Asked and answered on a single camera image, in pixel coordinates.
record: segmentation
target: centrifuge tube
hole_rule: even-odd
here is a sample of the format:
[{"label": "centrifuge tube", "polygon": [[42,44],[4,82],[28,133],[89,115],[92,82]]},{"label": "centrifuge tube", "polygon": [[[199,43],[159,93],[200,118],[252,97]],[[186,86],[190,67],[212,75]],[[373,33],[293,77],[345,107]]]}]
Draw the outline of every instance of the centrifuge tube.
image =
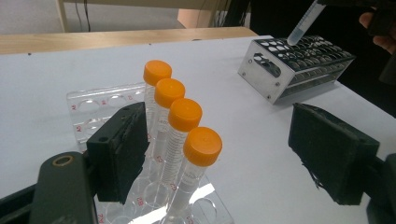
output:
[{"label": "centrifuge tube", "polygon": [[325,8],[325,5],[318,4],[318,0],[315,0],[311,7],[305,12],[303,17],[298,22],[297,26],[291,32],[288,37],[288,44],[289,45],[296,45],[301,37],[305,34],[306,30],[312,25],[312,23],[317,19],[318,15],[321,11]]},{"label": "centrifuge tube", "polygon": [[198,127],[189,132],[183,147],[184,159],[179,170],[177,190],[170,199],[161,224],[184,223],[181,217],[185,216],[191,195],[198,189],[206,168],[216,161],[221,149],[221,138],[212,129]]},{"label": "centrifuge tube", "polygon": [[167,204],[171,185],[177,176],[183,159],[182,148],[187,133],[198,124],[202,117],[202,108],[193,100],[175,100],[169,110],[170,130],[166,138],[166,153],[160,180],[149,184],[144,192],[146,204],[160,208]]},{"label": "centrifuge tube", "polygon": [[145,65],[143,79],[146,82],[145,87],[145,104],[146,104],[146,120],[148,132],[151,130],[156,104],[154,101],[154,92],[157,82],[163,78],[172,76],[172,68],[168,63],[159,60],[149,61]]},{"label": "centrifuge tube", "polygon": [[156,102],[157,112],[152,125],[151,144],[152,151],[149,160],[149,179],[157,180],[159,173],[159,164],[163,162],[166,147],[166,135],[170,125],[168,122],[169,109],[171,104],[184,98],[186,90],[184,85],[172,78],[165,78],[159,81],[155,87],[154,100]]}]

